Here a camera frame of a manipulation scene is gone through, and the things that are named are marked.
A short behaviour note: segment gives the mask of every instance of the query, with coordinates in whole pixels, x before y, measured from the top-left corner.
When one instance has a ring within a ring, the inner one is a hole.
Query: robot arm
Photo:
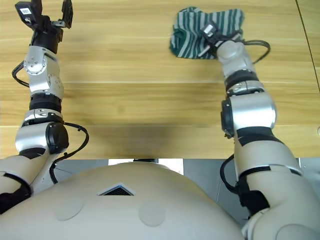
[[[216,28],[208,24],[210,40]],[[243,229],[248,240],[320,239],[320,203],[290,149],[272,132],[275,102],[259,81],[242,42],[211,42],[222,63],[226,99],[221,124],[234,139],[238,182],[234,193],[251,218]]]
[[[41,15],[41,1],[18,2],[15,7],[21,20],[34,30],[23,61],[29,76],[30,105],[15,139],[19,155],[0,161],[0,214],[31,197],[53,161],[69,146],[61,114],[64,87],[56,56],[63,30],[56,25],[71,27],[71,1],[64,0],[63,20],[58,22]]]

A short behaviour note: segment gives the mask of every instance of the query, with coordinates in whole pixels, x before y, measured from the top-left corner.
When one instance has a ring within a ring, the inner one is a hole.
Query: wooden table
[[[43,0],[42,14],[58,19],[61,3]],[[58,49],[62,111],[66,122],[90,133],[89,144],[74,159],[218,159],[233,153],[233,141],[221,130],[225,91],[219,62],[179,59],[169,51],[176,13],[195,4],[206,12],[245,12],[244,37],[272,47],[256,70],[277,103],[275,134],[297,157],[320,156],[320,93],[294,0],[73,0],[72,29],[65,30]],[[316,20],[309,21],[317,27]],[[28,110],[28,89],[12,79],[11,71],[24,59],[31,36],[13,1],[2,0],[1,158],[17,153],[16,131]],[[265,49],[248,50],[255,59]],[[319,60],[320,52],[314,52]],[[83,135],[68,131],[70,151]]]

